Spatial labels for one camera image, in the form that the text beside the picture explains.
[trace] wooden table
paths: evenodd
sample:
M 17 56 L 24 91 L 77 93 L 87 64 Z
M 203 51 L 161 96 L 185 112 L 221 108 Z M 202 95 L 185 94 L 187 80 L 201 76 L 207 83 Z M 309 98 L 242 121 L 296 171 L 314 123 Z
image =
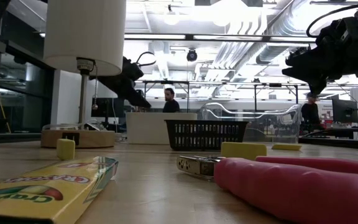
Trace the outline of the wooden table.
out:
M 0 144 L 0 180 L 57 162 L 54 149 L 39 142 Z M 282 223 L 221 190 L 215 183 L 180 172 L 177 156 L 213 152 L 173 152 L 169 146 L 118 144 L 79 149 L 76 157 L 118 159 L 115 181 L 92 202 L 77 223 L 193 224 Z M 268 151 L 270 156 L 336 157 L 358 160 L 356 149 L 305 145 L 301 151 Z

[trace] clear plastic bin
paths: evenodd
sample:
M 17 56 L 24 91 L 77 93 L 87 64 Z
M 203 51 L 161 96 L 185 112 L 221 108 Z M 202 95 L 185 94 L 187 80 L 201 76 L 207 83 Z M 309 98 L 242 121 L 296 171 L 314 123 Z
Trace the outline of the clear plastic bin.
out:
M 220 103 L 207 103 L 201 107 L 198 117 L 210 121 L 248 121 L 244 142 L 298 143 L 301 108 L 301 105 L 293 105 L 287 110 L 233 112 Z

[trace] yellow crayon box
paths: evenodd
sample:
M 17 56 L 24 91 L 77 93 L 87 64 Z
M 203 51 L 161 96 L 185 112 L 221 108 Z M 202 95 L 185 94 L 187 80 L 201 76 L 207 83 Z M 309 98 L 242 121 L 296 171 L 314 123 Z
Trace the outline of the yellow crayon box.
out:
M 118 161 L 59 162 L 0 182 L 0 223 L 74 223 L 117 172 Z

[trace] yellow sponge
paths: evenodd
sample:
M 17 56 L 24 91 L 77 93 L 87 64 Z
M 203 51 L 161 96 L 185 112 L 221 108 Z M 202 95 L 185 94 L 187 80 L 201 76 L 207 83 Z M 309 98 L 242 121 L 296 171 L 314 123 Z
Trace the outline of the yellow sponge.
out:
M 299 151 L 301 147 L 297 144 L 274 144 L 272 149 Z
M 69 139 L 57 139 L 56 151 L 60 160 L 74 159 L 75 142 Z
M 223 157 L 239 157 L 255 160 L 257 156 L 266 156 L 267 148 L 264 144 L 244 142 L 224 142 L 221 147 Z

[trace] crayola logo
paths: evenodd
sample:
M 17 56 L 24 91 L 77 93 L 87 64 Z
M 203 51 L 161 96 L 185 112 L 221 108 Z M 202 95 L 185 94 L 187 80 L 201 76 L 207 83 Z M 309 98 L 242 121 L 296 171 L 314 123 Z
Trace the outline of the crayola logo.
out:
M 41 180 L 65 180 L 69 182 L 76 182 L 79 184 L 88 183 L 90 180 L 86 177 L 78 177 L 72 175 L 50 175 L 46 177 L 16 177 L 12 179 L 7 179 L 2 181 L 1 183 L 17 183 L 22 181 L 41 181 Z
M 57 189 L 44 185 L 26 185 L 0 189 L 0 200 L 27 200 L 34 203 L 47 203 L 63 200 L 63 194 Z

